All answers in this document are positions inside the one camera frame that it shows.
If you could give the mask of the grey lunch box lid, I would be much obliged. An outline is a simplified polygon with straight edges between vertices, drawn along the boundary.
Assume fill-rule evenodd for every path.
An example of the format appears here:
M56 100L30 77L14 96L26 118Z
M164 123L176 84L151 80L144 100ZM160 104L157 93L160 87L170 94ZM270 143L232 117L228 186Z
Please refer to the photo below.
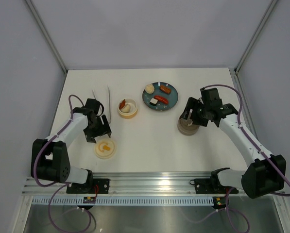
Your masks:
M191 119L188 119L188 120L178 119L177 126L181 130L188 130L188 131L197 130L199 128L199 125L193 124Z

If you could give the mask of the grey steel lunch box container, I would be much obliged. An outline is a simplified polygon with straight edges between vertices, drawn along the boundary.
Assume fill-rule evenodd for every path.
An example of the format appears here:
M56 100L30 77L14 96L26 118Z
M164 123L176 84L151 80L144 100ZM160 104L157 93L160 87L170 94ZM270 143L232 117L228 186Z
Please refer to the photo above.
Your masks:
M199 126L193 125L193 124L191 126L188 126L185 124L183 125L181 122L178 122L177 128L181 134L186 135L186 136L191 136L197 133Z

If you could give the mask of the yellow lunch box lid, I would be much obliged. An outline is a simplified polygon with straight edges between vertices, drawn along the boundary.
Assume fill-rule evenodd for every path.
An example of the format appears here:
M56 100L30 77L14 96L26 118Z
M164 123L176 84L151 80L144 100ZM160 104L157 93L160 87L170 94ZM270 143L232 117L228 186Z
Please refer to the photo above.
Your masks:
M116 154L117 144L112 139L99 140L95 147L95 155L100 159L110 159Z

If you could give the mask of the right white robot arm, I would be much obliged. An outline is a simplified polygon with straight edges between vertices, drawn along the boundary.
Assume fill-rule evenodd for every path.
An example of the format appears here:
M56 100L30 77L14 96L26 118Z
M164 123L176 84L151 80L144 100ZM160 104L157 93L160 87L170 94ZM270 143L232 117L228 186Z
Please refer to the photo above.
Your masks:
M213 122L234 143L247 165L245 171L228 167L212 171L209 182L214 192L233 187L255 199L275 194L287 183L284 157L273 155L260 144L241 122L240 110L230 103L224 104L216 88L202 88L200 99L190 97L179 121L189 127L206 127L209 122Z

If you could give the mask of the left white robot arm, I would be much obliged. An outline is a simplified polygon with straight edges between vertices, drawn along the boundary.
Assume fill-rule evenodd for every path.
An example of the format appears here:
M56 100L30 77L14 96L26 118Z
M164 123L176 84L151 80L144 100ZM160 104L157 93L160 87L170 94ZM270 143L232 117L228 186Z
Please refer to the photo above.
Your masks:
M68 148L81 133L88 143L97 143L96 137L110 137L112 132L98 100L87 99L82 107L69 107L70 118L57 133L33 142L31 176L41 187L76 184L83 193L89 193L94 188L92 171L71 166Z

